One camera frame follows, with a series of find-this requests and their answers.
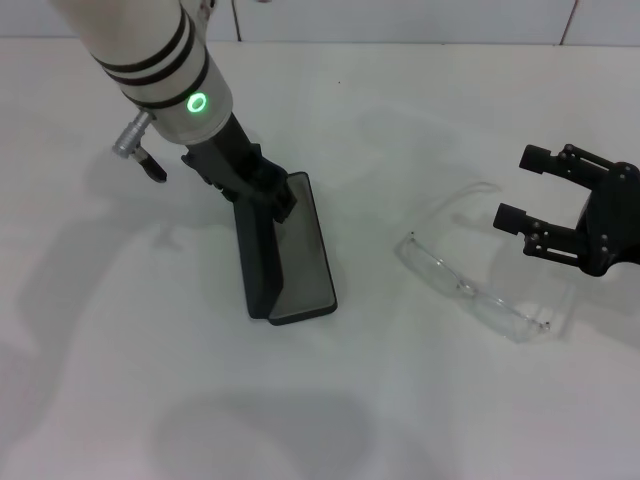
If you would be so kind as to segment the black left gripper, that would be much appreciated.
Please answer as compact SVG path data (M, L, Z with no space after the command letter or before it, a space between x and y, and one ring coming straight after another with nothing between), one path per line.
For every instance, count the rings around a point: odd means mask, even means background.
M188 145L181 159L227 201L262 200L277 223L283 223L297 203L288 173L261 158L234 114L216 134Z

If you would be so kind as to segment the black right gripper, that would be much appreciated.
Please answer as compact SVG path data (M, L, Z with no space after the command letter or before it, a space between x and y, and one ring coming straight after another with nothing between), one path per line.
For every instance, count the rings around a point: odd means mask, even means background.
M579 267L590 276L604 276L616 264L639 264L639 169L613 163L572 144L556 155L527 145L519 167L548 173L591 191L578 222L578 230L550 224L524 210L501 203L493 227L524 236L523 253Z

